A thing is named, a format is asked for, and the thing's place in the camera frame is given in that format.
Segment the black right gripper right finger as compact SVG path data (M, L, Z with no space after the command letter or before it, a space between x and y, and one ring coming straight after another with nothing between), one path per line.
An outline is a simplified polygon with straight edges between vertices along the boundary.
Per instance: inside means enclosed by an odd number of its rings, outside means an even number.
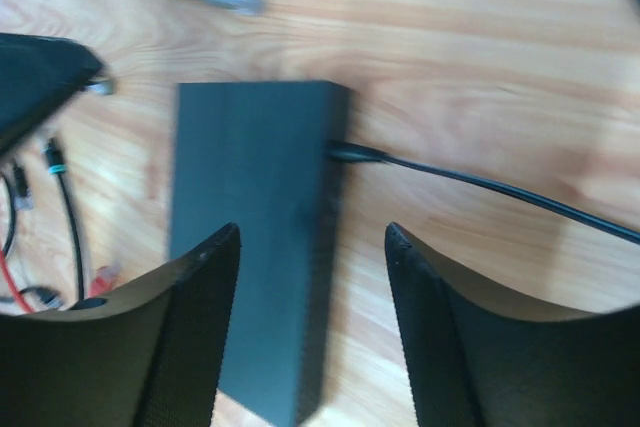
M595 314L501 285L396 223L385 255L422 426L635 426L639 309Z

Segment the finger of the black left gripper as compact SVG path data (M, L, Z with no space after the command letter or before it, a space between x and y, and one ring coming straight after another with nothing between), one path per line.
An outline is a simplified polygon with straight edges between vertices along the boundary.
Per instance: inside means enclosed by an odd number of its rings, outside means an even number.
M1 35L1 155L9 157L76 94L115 92L88 47L66 38Z

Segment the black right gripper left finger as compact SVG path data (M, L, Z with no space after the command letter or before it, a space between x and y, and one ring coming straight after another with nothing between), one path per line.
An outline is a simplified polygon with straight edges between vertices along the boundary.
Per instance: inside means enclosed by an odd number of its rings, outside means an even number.
M2 424L209 425L240 248L227 224L105 295L3 316Z

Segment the black network switch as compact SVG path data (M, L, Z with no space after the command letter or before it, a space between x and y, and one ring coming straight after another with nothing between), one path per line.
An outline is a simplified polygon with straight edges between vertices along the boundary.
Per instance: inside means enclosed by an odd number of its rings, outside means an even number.
M328 81L178 88L170 248L227 223L240 267L219 387L275 426L297 426L323 394L350 90Z

